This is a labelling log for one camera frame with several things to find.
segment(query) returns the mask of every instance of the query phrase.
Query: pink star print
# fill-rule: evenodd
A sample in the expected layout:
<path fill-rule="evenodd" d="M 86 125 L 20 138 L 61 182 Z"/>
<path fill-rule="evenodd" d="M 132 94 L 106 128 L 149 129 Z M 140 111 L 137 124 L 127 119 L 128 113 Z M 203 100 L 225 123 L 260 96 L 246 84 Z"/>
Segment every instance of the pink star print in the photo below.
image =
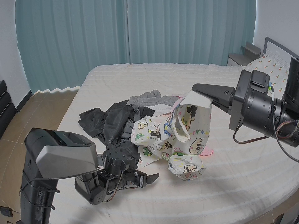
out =
<path fill-rule="evenodd" d="M 181 150 L 180 150 L 180 148 L 179 148 L 179 147 L 174 147 L 174 151 L 175 151 L 175 152 L 180 152 L 180 153 L 182 153 L 182 152 L 183 152 L 183 151 L 181 151 Z"/>

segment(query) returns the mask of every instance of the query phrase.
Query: headboard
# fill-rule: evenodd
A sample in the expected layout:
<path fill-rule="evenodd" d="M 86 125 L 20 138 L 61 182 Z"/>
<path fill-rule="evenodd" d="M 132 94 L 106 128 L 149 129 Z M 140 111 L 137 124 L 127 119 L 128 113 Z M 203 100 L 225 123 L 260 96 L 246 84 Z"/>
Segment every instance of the headboard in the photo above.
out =
<path fill-rule="evenodd" d="M 286 68 L 290 67 L 291 57 L 299 58 L 297 54 L 269 37 L 266 37 L 265 39 L 263 54 L 267 54 L 274 58 Z"/>

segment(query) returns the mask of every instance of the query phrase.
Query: black power adapter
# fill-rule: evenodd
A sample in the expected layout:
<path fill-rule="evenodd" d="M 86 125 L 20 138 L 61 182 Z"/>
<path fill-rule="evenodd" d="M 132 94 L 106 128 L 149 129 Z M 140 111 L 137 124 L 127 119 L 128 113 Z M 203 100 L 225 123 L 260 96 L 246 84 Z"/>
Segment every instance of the black power adapter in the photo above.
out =
<path fill-rule="evenodd" d="M 9 207 L 1 207 L 0 206 L 1 214 L 7 217 L 13 217 L 13 211 Z"/>

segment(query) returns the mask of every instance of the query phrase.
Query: teal curtain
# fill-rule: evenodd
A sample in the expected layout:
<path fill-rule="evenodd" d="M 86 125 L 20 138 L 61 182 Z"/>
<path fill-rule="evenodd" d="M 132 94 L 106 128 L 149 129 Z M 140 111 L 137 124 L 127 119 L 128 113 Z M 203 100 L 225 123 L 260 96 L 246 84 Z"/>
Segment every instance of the teal curtain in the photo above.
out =
<path fill-rule="evenodd" d="M 226 65 L 252 42 L 256 0 L 127 0 L 131 63 Z"/>
<path fill-rule="evenodd" d="M 32 93 L 81 85 L 98 65 L 129 63 L 126 19 L 126 0 L 16 0 Z"/>
<path fill-rule="evenodd" d="M 32 92 L 81 85 L 118 63 L 226 65 L 252 42 L 256 0 L 16 0 Z"/>

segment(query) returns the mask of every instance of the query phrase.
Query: barcode label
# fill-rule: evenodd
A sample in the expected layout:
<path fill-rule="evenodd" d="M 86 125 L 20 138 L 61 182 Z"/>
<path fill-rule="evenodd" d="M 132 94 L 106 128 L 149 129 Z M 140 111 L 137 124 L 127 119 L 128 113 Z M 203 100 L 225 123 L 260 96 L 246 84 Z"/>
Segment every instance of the barcode label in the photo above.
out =
<path fill-rule="evenodd" d="M 143 187 L 143 177 L 144 177 L 144 176 L 140 176 L 140 184 L 139 184 L 139 187 L 141 187 L 141 188 Z"/>

